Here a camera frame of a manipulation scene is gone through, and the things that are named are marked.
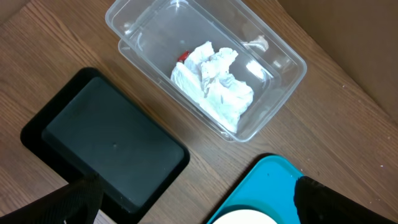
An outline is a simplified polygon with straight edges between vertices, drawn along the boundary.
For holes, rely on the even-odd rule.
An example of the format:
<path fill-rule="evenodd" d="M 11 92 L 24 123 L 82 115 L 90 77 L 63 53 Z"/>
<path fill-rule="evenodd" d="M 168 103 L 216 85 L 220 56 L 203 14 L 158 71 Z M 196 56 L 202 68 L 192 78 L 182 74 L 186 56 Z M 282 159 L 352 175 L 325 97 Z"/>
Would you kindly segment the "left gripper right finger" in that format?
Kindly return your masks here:
<path fill-rule="evenodd" d="M 294 204 L 302 224 L 395 224 L 307 176 L 296 181 Z"/>

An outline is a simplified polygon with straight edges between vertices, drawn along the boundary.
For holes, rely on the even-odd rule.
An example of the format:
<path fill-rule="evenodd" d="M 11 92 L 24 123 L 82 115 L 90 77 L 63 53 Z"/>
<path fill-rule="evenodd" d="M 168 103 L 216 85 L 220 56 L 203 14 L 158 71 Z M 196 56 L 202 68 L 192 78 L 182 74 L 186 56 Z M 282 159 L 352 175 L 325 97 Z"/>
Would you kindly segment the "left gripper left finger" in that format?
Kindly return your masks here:
<path fill-rule="evenodd" d="M 2 216 L 1 224 L 92 224 L 102 199 L 100 177 L 90 174 Z"/>

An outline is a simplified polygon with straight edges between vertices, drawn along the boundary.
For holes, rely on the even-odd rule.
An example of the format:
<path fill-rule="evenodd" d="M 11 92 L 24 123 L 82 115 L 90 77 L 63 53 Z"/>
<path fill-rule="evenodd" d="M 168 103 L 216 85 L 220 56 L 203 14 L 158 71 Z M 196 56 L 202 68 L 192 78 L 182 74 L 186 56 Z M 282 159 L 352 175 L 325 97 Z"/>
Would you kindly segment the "large white plate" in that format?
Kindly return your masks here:
<path fill-rule="evenodd" d="M 217 218 L 213 224 L 277 224 L 265 213 L 255 210 L 235 210 Z"/>

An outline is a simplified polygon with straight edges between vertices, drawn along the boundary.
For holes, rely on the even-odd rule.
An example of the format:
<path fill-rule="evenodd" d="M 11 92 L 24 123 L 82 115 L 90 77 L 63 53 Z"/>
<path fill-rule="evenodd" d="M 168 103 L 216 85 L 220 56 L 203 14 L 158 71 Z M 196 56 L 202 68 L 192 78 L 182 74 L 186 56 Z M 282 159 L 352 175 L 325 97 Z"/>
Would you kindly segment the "large white napkin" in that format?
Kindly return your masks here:
<path fill-rule="evenodd" d="M 217 123 L 232 133 L 238 132 L 239 119 L 254 98 L 253 89 L 245 82 L 229 73 L 211 82 L 205 93 L 198 75 L 181 62 L 176 63 L 170 79 Z"/>

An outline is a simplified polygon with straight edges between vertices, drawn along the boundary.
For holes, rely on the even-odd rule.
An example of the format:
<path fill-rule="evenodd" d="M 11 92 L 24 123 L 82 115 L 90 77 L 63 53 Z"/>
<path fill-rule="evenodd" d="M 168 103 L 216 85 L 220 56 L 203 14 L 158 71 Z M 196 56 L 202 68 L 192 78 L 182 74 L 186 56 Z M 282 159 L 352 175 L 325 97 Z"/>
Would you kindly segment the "red snack wrapper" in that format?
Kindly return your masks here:
<path fill-rule="evenodd" d="M 190 52 L 187 50 L 185 51 L 183 54 L 181 54 L 181 56 L 179 56 L 179 58 L 177 59 L 177 62 L 181 62 L 184 63 L 184 61 L 189 57 Z"/>

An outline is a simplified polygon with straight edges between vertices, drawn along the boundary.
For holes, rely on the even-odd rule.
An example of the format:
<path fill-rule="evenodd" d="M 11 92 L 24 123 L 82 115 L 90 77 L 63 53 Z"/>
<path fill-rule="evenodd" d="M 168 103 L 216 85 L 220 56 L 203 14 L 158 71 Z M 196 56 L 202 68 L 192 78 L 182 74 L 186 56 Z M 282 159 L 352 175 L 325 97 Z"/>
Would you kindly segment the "small white napkin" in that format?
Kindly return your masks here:
<path fill-rule="evenodd" d="M 184 61 L 184 65 L 200 77 L 202 82 L 209 81 L 219 74 L 229 73 L 229 67 L 236 60 L 238 52 L 228 47 L 215 52 L 210 41 L 195 48 Z"/>

